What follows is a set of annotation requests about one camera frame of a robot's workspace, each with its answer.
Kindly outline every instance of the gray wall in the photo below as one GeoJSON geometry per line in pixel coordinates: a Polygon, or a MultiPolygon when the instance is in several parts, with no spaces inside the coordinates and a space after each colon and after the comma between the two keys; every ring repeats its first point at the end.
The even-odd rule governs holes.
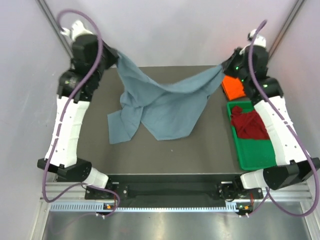
{"type": "MultiPolygon", "coordinates": [[[[248,32],[268,19],[267,45],[295,0],[46,0],[88,14],[103,39],[139,67],[216,65],[247,44],[248,32]]],[[[68,26],[72,15],[63,18],[68,26]]]]}
{"type": "MultiPolygon", "coordinates": [[[[305,1],[269,63],[270,75],[284,90],[296,131],[313,157],[320,157],[319,12],[320,1],[305,1]]],[[[314,193],[314,180],[308,183],[314,193]]]]}
{"type": "Polygon", "coordinates": [[[50,144],[69,59],[35,1],[0,5],[0,239],[25,240],[41,195],[37,159],[50,144]]]}

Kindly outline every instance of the gray cloth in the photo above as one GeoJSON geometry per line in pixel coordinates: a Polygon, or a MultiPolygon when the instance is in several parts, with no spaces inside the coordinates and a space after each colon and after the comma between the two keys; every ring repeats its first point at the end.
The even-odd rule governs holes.
{"type": "Polygon", "coordinates": [[[157,140],[188,136],[225,76],[219,65],[174,84],[158,84],[123,53],[118,55],[124,93],[122,110],[108,114],[110,144],[130,141],[140,122],[157,140]]]}

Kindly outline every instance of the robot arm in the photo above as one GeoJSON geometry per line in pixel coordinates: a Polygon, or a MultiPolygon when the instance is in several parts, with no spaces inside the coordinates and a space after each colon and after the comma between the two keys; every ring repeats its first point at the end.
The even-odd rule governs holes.
{"type": "Polygon", "coordinates": [[[97,69],[68,104],[61,124],[61,114],[70,94],[88,73],[98,52],[97,36],[85,29],[81,21],[76,21],[72,25],[71,31],[64,28],[62,34],[73,40],[73,58],[70,69],[64,72],[59,79],[56,98],[57,112],[52,140],[45,158],[39,159],[37,166],[45,169],[57,138],[56,132],[60,126],[59,141],[50,160],[49,172],[56,173],[65,182],[84,182],[88,185],[105,188],[108,176],[93,168],[89,161],[78,158],[77,145],[83,118],[93,93],[99,87],[103,72],[117,62],[118,54],[115,49],[103,44],[103,54],[97,69]]]}
{"type": "MultiPolygon", "coordinates": [[[[255,31],[249,33],[249,41],[252,40],[255,31]]],[[[304,182],[312,175],[312,171],[304,152],[287,128],[287,125],[290,125],[294,130],[283,91],[275,78],[267,76],[269,54],[266,50],[266,40],[258,34],[253,44],[252,61],[255,76],[285,120],[281,120],[270,104],[262,98],[251,79],[248,64],[250,44],[242,49],[239,47],[235,49],[233,55],[222,63],[223,71],[226,75],[241,80],[244,92],[260,115],[269,134],[276,166],[244,173],[234,181],[233,185],[239,191],[264,187],[277,190],[304,182]]],[[[312,162],[316,169],[320,168],[319,158],[312,158],[312,162]]]]}

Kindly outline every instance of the aluminum frame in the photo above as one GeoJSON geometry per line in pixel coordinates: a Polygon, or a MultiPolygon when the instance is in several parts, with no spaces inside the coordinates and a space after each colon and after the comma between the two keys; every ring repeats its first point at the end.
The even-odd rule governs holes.
{"type": "MultiPolygon", "coordinates": [[[[74,182],[47,182],[47,196],[49,199],[57,196],[64,189],[74,184],[74,182]]],[[[66,192],[61,198],[56,202],[58,203],[100,203],[107,202],[107,200],[86,200],[85,199],[86,190],[81,186],[76,186],[66,192]]],[[[310,209],[313,204],[313,198],[310,193],[310,189],[306,182],[296,184],[293,186],[288,186],[276,191],[271,190],[270,194],[277,202],[299,202],[303,212],[310,209]]],[[[255,202],[261,202],[261,199],[256,199],[255,202]]],[[[248,200],[235,200],[235,203],[248,202],[248,200]]],[[[49,212],[52,207],[52,203],[46,203],[42,198],[39,200],[39,205],[37,208],[37,215],[34,221],[34,225],[29,237],[29,240],[41,240],[44,235],[45,226],[48,221],[49,212]]],[[[318,211],[314,211],[309,216],[305,217],[305,222],[309,230],[312,240],[320,239],[320,215],[318,211]]]]}

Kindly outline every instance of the green plastic bin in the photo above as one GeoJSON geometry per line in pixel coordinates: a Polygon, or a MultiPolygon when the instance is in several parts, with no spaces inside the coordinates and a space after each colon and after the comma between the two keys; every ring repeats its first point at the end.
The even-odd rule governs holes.
{"type": "MultiPolygon", "coordinates": [[[[230,101],[226,106],[230,121],[235,106],[241,107],[243,113],[254,109],[250,101],[230,101]]],[[[243,170],[254,171],[276,165],[275,151],[270,140],[238,138],[235,127],[231,125],[231,128],[239,165],[243,170]]]]}

